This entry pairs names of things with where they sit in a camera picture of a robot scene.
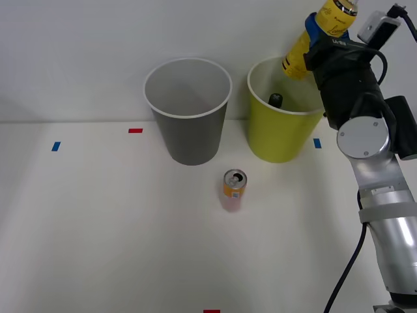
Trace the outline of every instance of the blue tape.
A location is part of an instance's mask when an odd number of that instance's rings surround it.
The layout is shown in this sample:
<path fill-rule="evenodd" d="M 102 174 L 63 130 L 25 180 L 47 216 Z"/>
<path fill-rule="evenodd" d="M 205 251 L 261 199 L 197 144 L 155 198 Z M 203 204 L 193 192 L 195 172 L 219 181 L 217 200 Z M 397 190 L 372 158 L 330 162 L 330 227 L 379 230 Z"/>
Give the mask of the blue tape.
<path fill-rule="evenodd" d="M 320 139 L 319 139 L 319 138 L 314 138 L 314 139 L 313 139 L 313 141 L 314 141 L 314 147 L 315 147 L 316 149 L 321 149 L 321 142 L 320 142 Z"/>
<path fill-rule="evenodd" d="M 61 144 L 61 142 L 55 142 L 55 143 L 53 144 L 52 151 L 53 151 L 53 152 L 58 151 L 58 149 L 59 149 L 59 145 L 60 145 L 60 144 Z"/>

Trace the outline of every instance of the bucket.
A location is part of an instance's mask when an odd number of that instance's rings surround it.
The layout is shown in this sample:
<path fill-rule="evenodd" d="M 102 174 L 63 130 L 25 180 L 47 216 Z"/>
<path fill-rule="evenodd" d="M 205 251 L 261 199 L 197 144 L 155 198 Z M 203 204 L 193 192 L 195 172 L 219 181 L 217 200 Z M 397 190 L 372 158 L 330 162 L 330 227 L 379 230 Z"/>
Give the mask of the bucket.
<path fill-rule="evenodd" d="M 200 165 L 216 155 L 231 91 L 226 70 L 205 59 L 172 60 L 148 75 L 145 98 L 174 160 Z"/>
<path fill-rule="evenodd" d="M 249 146 L 257 157 L 272 163 L 296 157 L 324 112 L 312 74 L 302 81 L 292 80 L 283 73 L 282 59 L 257 63 L 248 74 Z M 282 96 L 281 108 L 268 104 L 274 93 Z"/>

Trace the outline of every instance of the yellow bucket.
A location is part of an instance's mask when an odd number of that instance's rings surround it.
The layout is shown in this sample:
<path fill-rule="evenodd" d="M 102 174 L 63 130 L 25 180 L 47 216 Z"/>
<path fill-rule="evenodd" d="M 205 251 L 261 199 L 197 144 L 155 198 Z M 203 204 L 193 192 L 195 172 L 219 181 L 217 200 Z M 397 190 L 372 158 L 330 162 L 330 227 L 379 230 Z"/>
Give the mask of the yellow bucket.
<path fill-rule="evenodd" d="M 273 163 L 296 157 L 324 112 L 312 74 L 292 80 L 282 70 L 282 59 L 257 63 L 248 74 L 249 146 L 257 157 Z M 283 96 L 280 109 L 268 104 L 272 93 Z"/>

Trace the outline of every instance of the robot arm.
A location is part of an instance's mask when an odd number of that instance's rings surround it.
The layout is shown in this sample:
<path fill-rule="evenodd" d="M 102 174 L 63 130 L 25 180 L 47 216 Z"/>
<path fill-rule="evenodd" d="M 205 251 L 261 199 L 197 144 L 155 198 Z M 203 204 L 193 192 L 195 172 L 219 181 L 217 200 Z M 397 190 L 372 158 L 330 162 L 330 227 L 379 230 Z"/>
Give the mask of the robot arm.
<path fill-rule="evenodd" d="M 375 307 L 385 312 L 417 308 L 417 203 L 396 158 L 417 158 L 417 124 L 404 97 L 384 99 L 379 89 L 387 63 L 378 49 L 403 12 L 395 5 L 388 14 L 374 13 L 359 35 L 366 44 L 319 35 L 304 56 L 358 182 L 360 220 L 371 231 L 382 279 L 395 303 Z M 369 64 L 375 55 L 384 63 L 379 81 Z"/>

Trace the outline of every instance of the soda can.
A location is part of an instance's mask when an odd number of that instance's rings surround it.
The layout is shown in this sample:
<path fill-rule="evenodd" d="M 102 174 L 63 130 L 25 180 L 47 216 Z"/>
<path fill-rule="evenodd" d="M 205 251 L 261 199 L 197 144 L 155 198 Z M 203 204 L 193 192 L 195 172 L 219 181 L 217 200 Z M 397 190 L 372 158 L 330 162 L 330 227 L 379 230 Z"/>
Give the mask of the soda can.
<path fill-rule="evenodd" d="M 248 177 L 242 170 L 229 170 L 223 177 L 222 205 L 226 211 L 235 212 L 240 209 L 243 193 Z"/>

